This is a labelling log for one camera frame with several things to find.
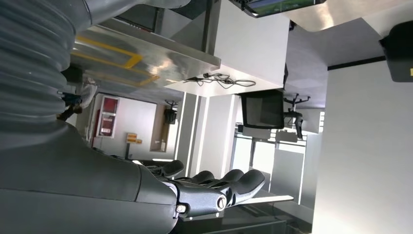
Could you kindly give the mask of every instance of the yellow tape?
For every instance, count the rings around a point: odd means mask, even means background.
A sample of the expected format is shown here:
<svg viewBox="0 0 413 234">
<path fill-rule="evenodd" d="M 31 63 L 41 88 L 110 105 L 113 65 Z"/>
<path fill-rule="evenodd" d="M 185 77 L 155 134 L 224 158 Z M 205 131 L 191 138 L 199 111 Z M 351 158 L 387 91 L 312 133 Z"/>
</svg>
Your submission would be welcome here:
<svg viewBox="0 0 413 234">
<path fill-rule="evenodd" d="M 98 41 L 87 39 L 87 38 L 84 38 L 84 37 L 77 37 L 76 39 L 78 41 L 81 41 L 81 42 L 84 42 L 84 43 L 87 43 L 87 44 L 95 45 L 95 46 L 98 46 L 98 47 L 101 47 L 101 48 L 104 48 L 104 49 L 108 49 L 108 50 L 116 51 L 116 52 L 119 52 L 119 53 L 122 53 L 122 54 L 125 54 L 125 55 L 129 55 L 129 56 L 131 56 L 131 58 L 125 64 L 118 64 L 118 63 L 115 63 L 115 62 L 107 61 L 107 60 L 96 58 L 96 57 L 89 56 L 89 55 L 85 55 L 85 54 L 82 54 L 82 53 L 76 52 L 76 51 L 72 51 L 72 55 L 78 56 L 78 57 L 81 57 L 81 58 L 84 58 L 84 59 L 89 59 L 89 60 L 93 60 L 93 61 L 96 61 L 96 62 L 100 62 L 100 63 L 103 63 L 103 64 L 123 68 L 123 69 L 129 70 L 129 71 L 140 73 L 140 74 L 143 74 L 143 75 L 146 75 L 146 76 L 150 77 L 149 79 L 146 79 L 146 80 L 141 81 L 141 82 L 134 82 L 134 81 L 131 81 L 131 80 L 126 80 L 126 79 L 122 79 L 122 81 L 120 81 L 121 78 L 116 78 L 116 79 L 106 78 L 108 80 L 122 82 L 122 83 L 129 84 L 129 85 L 132 85 L 132 86 L 135 86 L 135 87 L 139 87 L 139 86 L 148 84 L 150 82 L 153 82 L 153 81 L 159 79 L 159 76 L 153 75 L 149 72 L 138 70 L 138 69 L 133 69 L 133 67 L 136 64 L 138 64 L 140 61 L 142 61 L 142 59 L 143 59 L 142 55 L 135 54 L 135 53 L 132 53 L 132 52 L 129 52 L 129 51 L 126 51 L 126 50 L 123 50 L 123 49 L 119 49 L 117 47 L 107 45 L 107 44 L 104 44 L 104 43 L 101 43 L 101 42 L 98 42 Z"/>
</svg>

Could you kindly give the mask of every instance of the screw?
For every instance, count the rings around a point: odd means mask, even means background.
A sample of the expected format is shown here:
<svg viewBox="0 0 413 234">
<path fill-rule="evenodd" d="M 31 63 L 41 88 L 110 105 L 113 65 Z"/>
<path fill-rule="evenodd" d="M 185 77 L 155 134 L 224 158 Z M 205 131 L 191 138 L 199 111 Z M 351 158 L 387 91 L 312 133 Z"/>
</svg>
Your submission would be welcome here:
<svg viewBox="0 0 413 234">
<path fill-rule="evenodd" d="M 178 213 L 181 213 L 181 214 L 183 214 L 183 213 L 185 213 L 185 211 L 187 210 L 187 207 L 186 206 L 184 206 L 184 205 L 178 205 L 177 207 L 176 207 L 176 212 L 178 212 Z"/>
</svg>

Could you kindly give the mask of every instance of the computer monitor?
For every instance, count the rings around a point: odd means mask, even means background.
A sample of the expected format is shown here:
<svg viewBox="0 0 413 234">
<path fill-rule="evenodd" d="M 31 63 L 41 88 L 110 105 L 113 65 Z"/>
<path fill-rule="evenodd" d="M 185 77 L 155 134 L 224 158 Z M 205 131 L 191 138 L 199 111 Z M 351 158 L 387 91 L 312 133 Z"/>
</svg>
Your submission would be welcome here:
<svg viewBox="0 0 413 234">
<path fill-rule="evenodd" d="M 242 100 L 244 126 L 258 129 L 284 128 L 284 100 L 279 90 L 239 94 Z"/>
<path fill-rule="evenodd" d="M 230 0 L 252 17 L 260 18 L 326 2 L 327 0 Z"/>
</svg>

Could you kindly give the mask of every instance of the wall-mounted television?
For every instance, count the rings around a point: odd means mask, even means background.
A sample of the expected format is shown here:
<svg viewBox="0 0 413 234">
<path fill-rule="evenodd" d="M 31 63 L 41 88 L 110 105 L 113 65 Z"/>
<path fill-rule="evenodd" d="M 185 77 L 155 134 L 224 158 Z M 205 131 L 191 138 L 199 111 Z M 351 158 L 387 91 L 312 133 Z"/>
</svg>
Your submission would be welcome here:
<svg viewBox="0 0 413 234">
<path fill-rule="evenodd" d="M 260 18 L 326 2 L 327 0 L 230 0 L 248 15 Z"/>
</svg>

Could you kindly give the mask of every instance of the yellow sign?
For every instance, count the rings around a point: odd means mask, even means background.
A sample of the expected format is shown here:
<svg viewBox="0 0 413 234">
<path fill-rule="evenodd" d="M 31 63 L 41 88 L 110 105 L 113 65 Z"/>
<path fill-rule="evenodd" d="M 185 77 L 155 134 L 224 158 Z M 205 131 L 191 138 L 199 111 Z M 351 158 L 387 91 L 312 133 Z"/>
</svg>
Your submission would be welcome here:
<svg viewBox="0 0 413 234">
<path fill-rule="evenodd" d="M 138 145 L 142 144 L 142 140 L 137 139 L 137 137 L 138 137 L 138 134 L 136 133 L 128 133 L 126 135 L 126 143 L 138 144 Z"/>
</svg>

